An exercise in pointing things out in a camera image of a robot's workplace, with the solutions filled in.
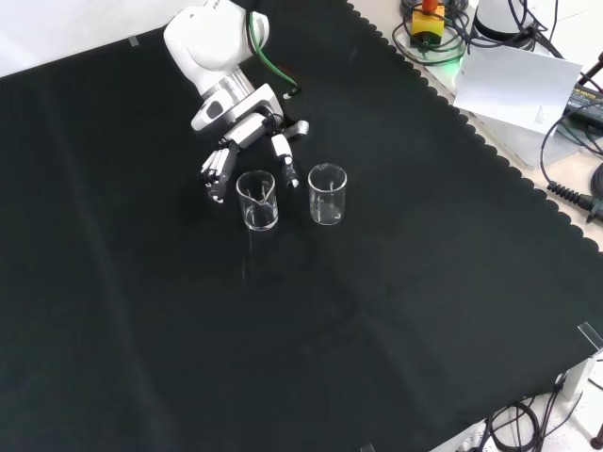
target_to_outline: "cable connector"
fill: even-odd
[[[589,212],[588,217],[586,218],[587,223],[590,223],[593,219],[603,221],[603,200],[589,195],[582,195],[565,186],[560,186],[555,181],[550,181],[546,189],[552,191],[566,201],[570,201],[581,209],[587,210]]]

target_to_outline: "white device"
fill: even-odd
[[[512,0],[515,15],[521,22],[526,7],[525,2]],[[495,39],[496,34],[514,35],[519,32],[519,27],[513,17],[509,0],[480,0],[475,16],[476,28],[486,38]],[[524,28],[528,28],[534,22],[533,18],[527,14],[526,20],[523,23]]]

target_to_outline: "black cable bundle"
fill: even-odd
[[[546,403],[546,408],[545,408],[545,413],[543,415],[542,423],[539,422],[538,416],[536,415],[534,410],[531,408],[536,397],[532,397],[531,401],[528,405],[526,405],[524,403],[529,398],[529,397],[526,397],[526,398],[520,400],[519,402],[513,403],[512,405],[504,408],[503,410],[495,413],[493,416],[486,419],[486,430],[483,433],[483,437],[481,438],[481,442],[477,448],[477,452],[483,451],[483,448],[485,447],[485,444],[490,437],[492,437],[492,439],[494,440],[494,443],[497,446],[498,450],[501,450],[502,452],[529,452],[531,450],[533,450],[534,452],[542,452],[543,447],[545,445],[545,439],[548,436],[550,436],[551,434],[553,434],[555,431],[557,431],[559,428],[561,428],[563,425],[565,425],[565,423],[567,421],[569,421],[569,419],[572,417],[572,414],[574,414],[574,411],[578,407],[579,402],[582,400],[582,395],[580,395],[580,397],[578,398],[578,400],[576,401],[576,403],[574,404],[574,406],[568,413],[567,417],[565,417],[565,419],[558,426],[556,426],[555,428],[553,428],[550,431],[547,431],[548,423],[550,422],[550,416],[553,412],[553,407],[555,406],[557,397],[559,396],[559,393],[561,392],[561,390],[563,388],[563,384],[565,383],[566,377],[567,377],[567,374],[565,374],[553,386],[553,392],[551,393],[551,395],[548,398],[548,401]],[[516,412],[515,418],[511,419],[510,421],[505,422],[504,424],[501,424],[500,426],[494,427],[494,421],[496,421],[497,418],[501,414],[503,414],[505,411],[507,411],[508,409],[513,408],[513,407],[515,407],[515,412]],[[521,443],[521,434],[519,432],[519,419],[524,414],[527,415],[528,418],[530,419],[530,422],[531,422],[532,428],[533,428],[533,434],[530,438],[530,441],[527,444]],[[497,431],[499,431],[501,428],[504,428],[504,427],[512,424],[513,422],[516,423],[517,440],[519,443],[518,446],[505,444],[497,436]]]

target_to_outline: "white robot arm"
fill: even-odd
[[[263,135],[272,135],[274,152],[285,182],[300,183],[288,140],[307,134],[308,123],[299,121],[285,130],[283,109],[268,84],[255,89],[239,64],[252,56],[247,42],[247,12],[229,0],[209,0],[186,8],[168,24],[166,45],[182,73],[197,87],[204,104],[191,125],[203,131],[215,124],[235,124],[220,140],[201,169],[212,200],[222,202],[236,154]],[[269,36],[269,21],[254,13],[255,40],[261,47]]]

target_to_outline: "black tablecloth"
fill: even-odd
[[[0,81],[1,450],[427,451],[591,353],[596,245],[344,2],[267,12],[333,228],[280,182],[260,236],[207,200],[162,30]]]

